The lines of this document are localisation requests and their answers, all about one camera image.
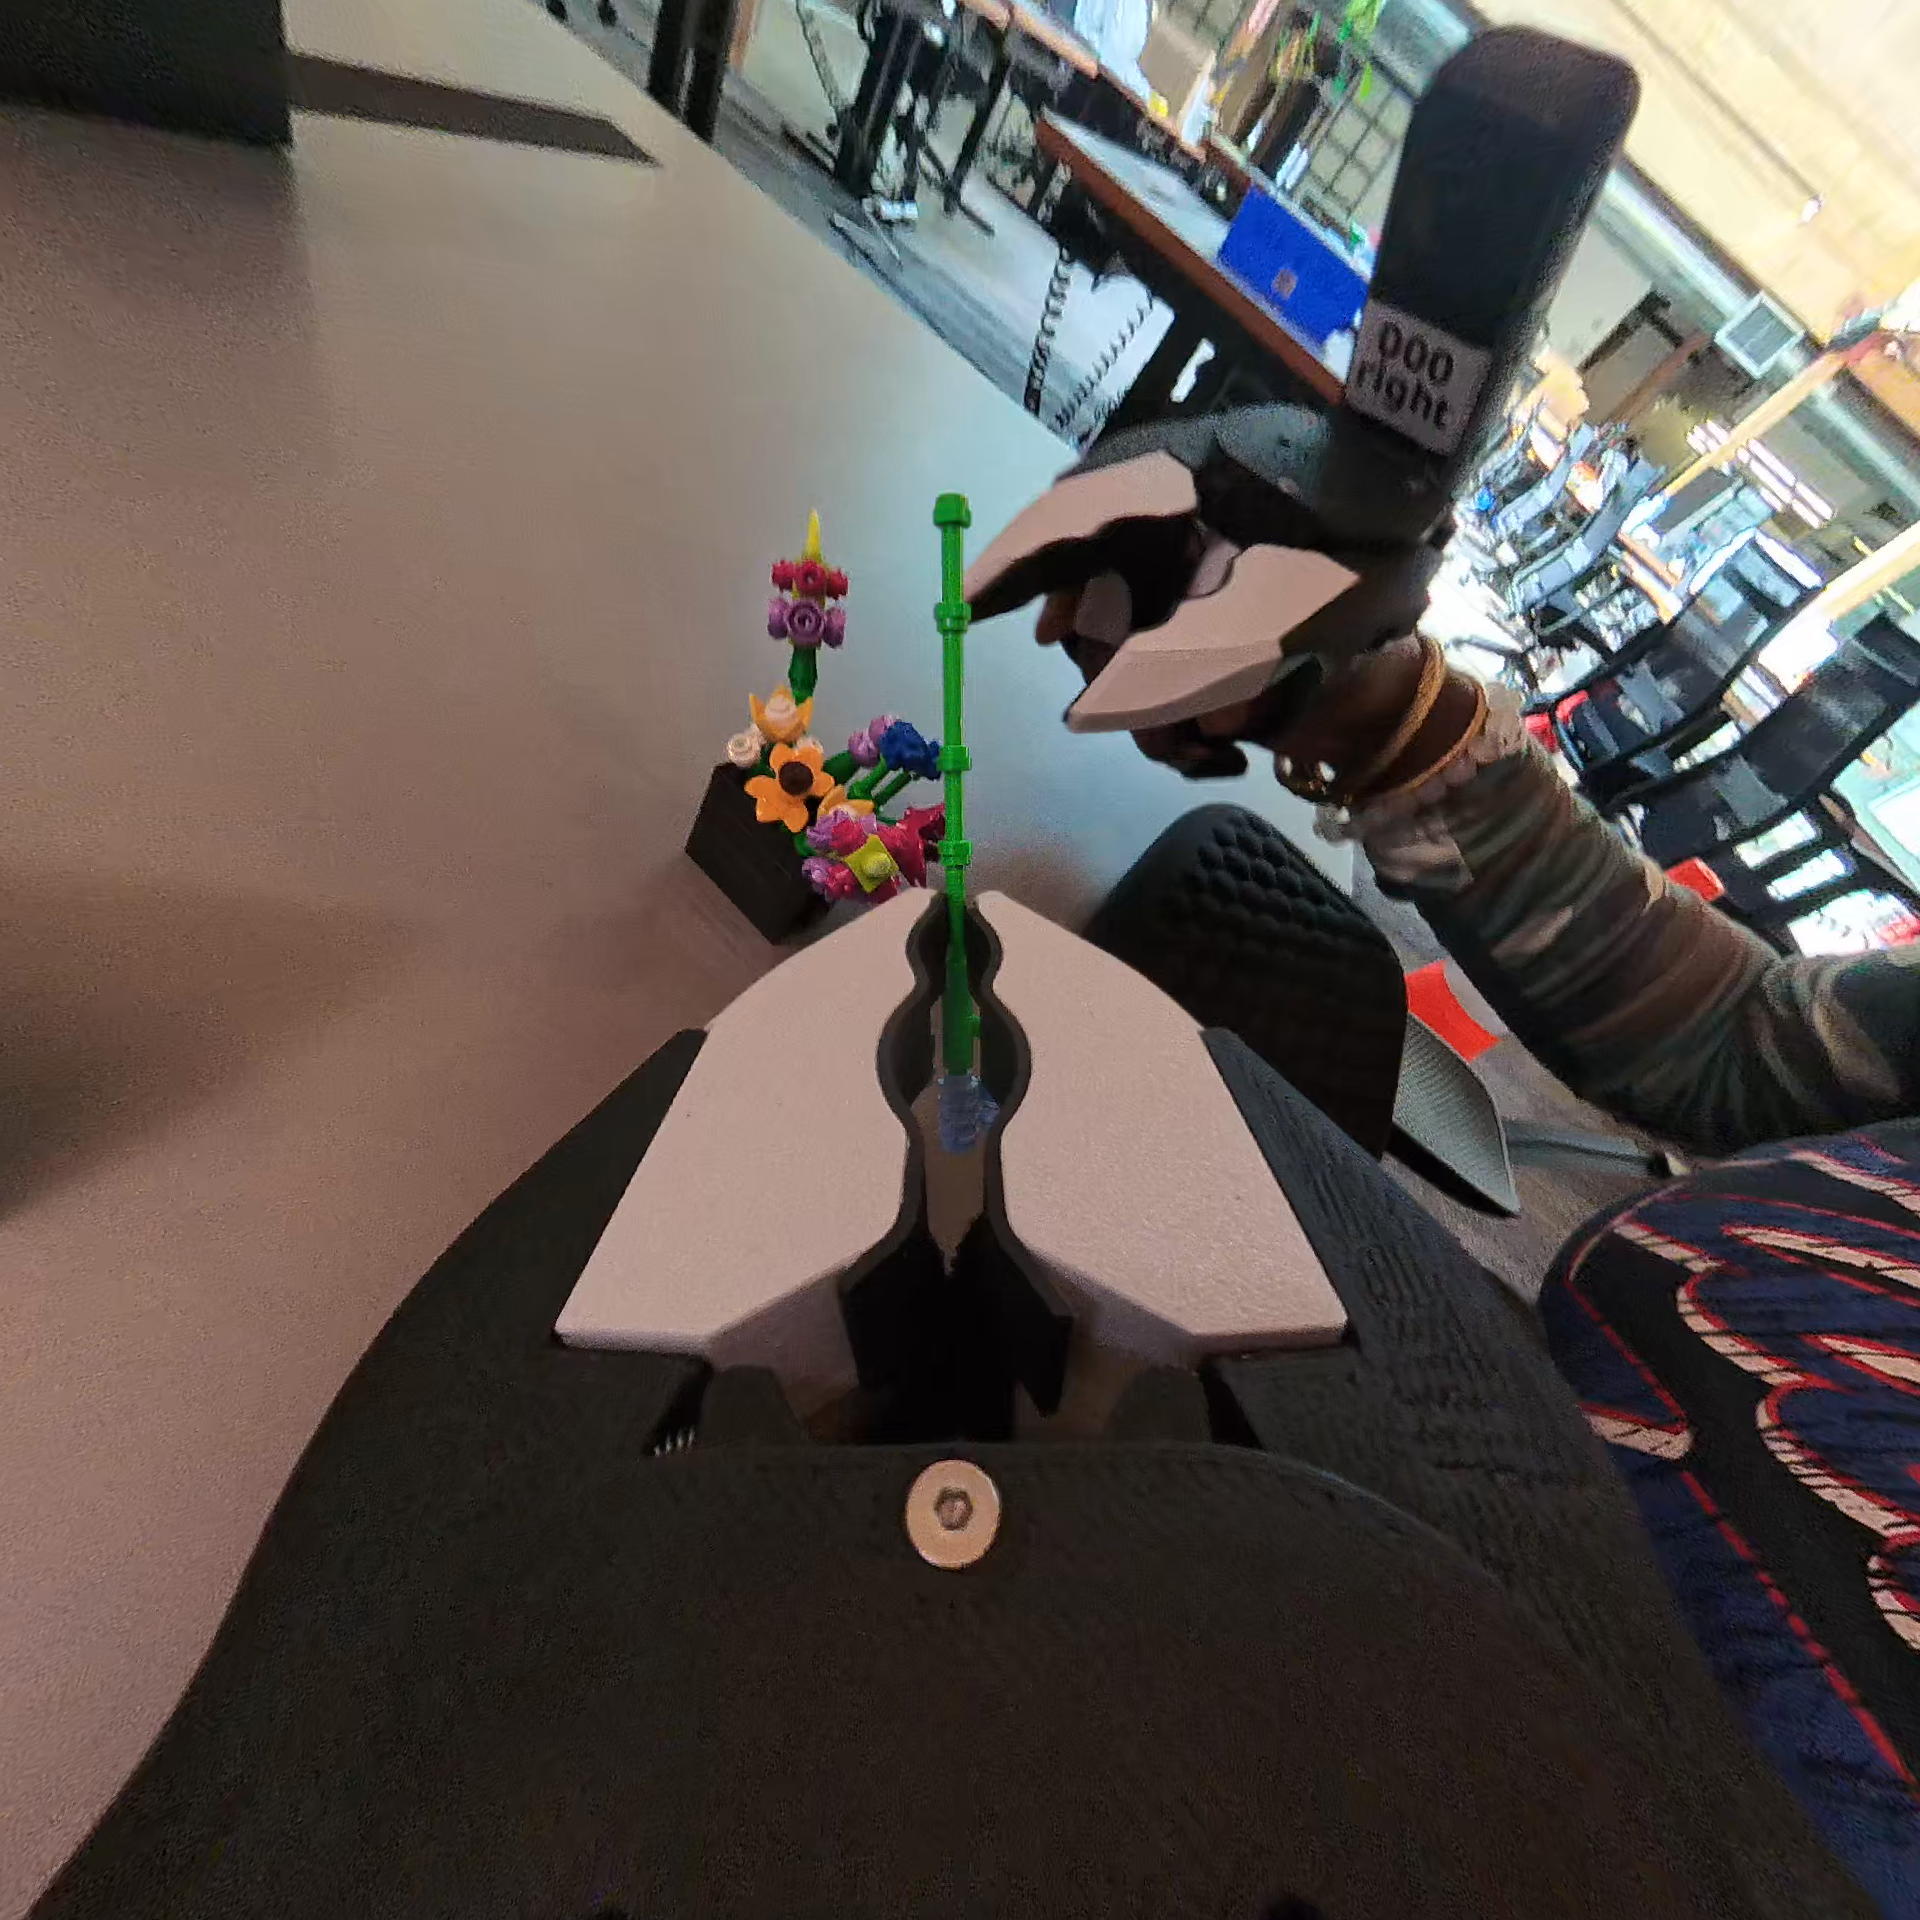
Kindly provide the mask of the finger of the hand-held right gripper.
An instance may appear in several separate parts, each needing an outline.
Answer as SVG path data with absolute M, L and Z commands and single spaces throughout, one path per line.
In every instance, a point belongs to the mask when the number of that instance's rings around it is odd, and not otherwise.
M 1322 552 L 1255 545 L 1221 562 L 1210 592 L 1112 643 L 1064 712 L 1074 735 L 1153 731 L 1268 693 L 1286 643 L 1362 583 Z
M 975 620 L 1042 608 L 1045 628 L 1157 628 L 1200 575 L 1198 480 L 1170 451 L 1074 466 L 967 565 Z

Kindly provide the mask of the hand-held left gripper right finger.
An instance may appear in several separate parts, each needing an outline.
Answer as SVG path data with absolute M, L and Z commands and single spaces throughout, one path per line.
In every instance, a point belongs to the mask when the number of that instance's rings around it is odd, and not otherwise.
M 970 938 L 998 1109 L 959 1270 L 1015 1408 L 1057 1416 L 1143 1367 L 1343 1344 L 1348 1308 L 1206 1029 L 998 891 Z

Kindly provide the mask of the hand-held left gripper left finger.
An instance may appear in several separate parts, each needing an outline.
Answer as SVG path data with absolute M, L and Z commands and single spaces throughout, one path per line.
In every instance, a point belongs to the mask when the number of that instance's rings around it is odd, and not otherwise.
M 940 906 L 904 891 L 709 1021 L 558 1308 L 566 1350 L 762 1367 L 807 1420 L 893 1377 L 943 1282 L 923 925 Z

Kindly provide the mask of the lego flower bouquet model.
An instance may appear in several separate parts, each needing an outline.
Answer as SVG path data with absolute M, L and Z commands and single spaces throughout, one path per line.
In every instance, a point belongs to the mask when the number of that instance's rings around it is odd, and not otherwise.
M 684 832 L 684 855 L 771 943 L 831 909 L 886 906 L 928 887 L 940 863 L 943 743 L 879 712 L 843 743 L 816 731 L 824 664 L 844 645 L 850 575 L 824 519 L 771 562 L 765 628 L 781 678 L 747 695 Z

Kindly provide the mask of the person's right forearm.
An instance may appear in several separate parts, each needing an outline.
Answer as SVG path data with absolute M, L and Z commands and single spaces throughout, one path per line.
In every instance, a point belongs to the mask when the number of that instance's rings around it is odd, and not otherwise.
M 1916 952 L 1783 958 L 1490 722 L 1423 791 L 1333 817 L 1580 1099 L 1709 1160 L 1916 1121 Z

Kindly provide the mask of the person's right hand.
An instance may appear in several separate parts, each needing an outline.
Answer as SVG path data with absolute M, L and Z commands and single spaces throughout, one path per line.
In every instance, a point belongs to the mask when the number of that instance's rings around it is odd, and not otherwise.
M 1045 599 L 1035 641 L 1061 645 L 1082 678 L 1094 681 L 1130 629 L 1130 587 L 1119 575 L 1098 575 Z M 1303 670 L 1255 703 L 1133 731 L 1133 742 L 1139 753 L 1186 781 L 1241 776 L 1255 756 L 1268 756 L 1273 776 L 1293 792 L 1324 792 L 1393 739 L 1423 686 L 1423 670 L 1421 641 L 1399 637 L 1319 675 Z

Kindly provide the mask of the blue storage bin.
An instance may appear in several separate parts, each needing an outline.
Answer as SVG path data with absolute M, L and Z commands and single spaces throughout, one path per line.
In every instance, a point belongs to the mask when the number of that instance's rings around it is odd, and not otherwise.
M 1214 264 L 1316 349 L 1352 334 L 1368 297 L 1352 250 L 1259 178 L 1248 184 Z

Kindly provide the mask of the green potted plant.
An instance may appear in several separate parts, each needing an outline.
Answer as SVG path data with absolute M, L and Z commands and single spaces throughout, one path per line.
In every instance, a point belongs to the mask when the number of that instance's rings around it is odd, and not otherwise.
M 1387 3 L 1293 6 L 1279 24 L 1279 43 L 1262 59 L 1262 78 L 1276 92 L 1319 84 L 1333 97 L 1366 102 L 1371 92 L 1371 53 Z

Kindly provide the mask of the grey mesh office chair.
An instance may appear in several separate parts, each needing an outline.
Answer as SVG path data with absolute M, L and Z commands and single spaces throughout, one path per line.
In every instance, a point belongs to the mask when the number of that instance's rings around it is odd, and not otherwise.
M 1679 1178 L 1679 1152 L 1620 1137 L 1583 1137 L 1502 1118 L 1479 1072 L 1426 1021 L 1403 1020 L 1392 1146 L 1434 1187 L 1496 1218 L 1517 1218 L 1516 1167 L 1603 1167 L 1643 1178 Z

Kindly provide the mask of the wooden office desk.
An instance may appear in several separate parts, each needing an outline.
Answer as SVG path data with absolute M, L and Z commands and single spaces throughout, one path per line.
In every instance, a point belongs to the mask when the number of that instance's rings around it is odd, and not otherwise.
M 643 87 L 702 141 L 719 132 L 730 48 L 751 11 L 652 6 Z M 840 95 L 837 72 L 813 43 L 808 3 L 798 3 L 793 16 L 830 102 L 830 127 L 818 136 L 785 132 L 785 141 L 886 234 L 919 223 L 923 178 L 948 220 L 996 234 L 992 220 L 970 203 L 990 125 L 1026 55 L 1045 64 L 1074 53 L 1074 43 L 1051 33 L 1045 14 L 1026 3 L 851 3 L 864 61 L 855 87 Z
M 1226 223 L 1174 170 L 1083 132 L 1037 119 L 1037 158 L 1064 173 L 1057 224 L 1094 224 L 1066 243 L 1083 264 L 1115 260 L 1167 306 L 1167 331 L 1094 438 L 1241 400 L 1334 406 L 1343 380 L 1218 264 Z

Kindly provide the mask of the black office chair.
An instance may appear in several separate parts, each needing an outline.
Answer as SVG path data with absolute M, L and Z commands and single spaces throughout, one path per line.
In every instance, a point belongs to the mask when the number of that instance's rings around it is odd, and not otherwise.
M 1808 950 L 1800 920 L 1854 895 L 1916 920 L 1916 887 L 1877 858 L 1837 776 L 1916 704 L 1916 641 L 1886 616 L 1812 673 L 1734 742 L 1709 748 L 1725 712 L 1686 716 L 1670 739 L 1630 735 L 1630 675 L 1589 686 L 1554 716 L 1580 797 L 1654 867 L 1712 875 L 1709 906 L 1778 950 Z

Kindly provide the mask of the person's black lettered jersey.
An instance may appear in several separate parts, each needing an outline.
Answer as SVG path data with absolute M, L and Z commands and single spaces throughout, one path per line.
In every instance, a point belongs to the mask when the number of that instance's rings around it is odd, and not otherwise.
M 1916 1121 L 1603 1210 L 1541 1319 L 1742 1733 L 1916 1918 Z

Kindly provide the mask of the black rectangular block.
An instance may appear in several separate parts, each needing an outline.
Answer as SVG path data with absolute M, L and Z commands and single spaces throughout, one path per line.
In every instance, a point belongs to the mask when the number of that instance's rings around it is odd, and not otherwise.
M 4 102 L 284 148 L 281 3 L 4 3 Z

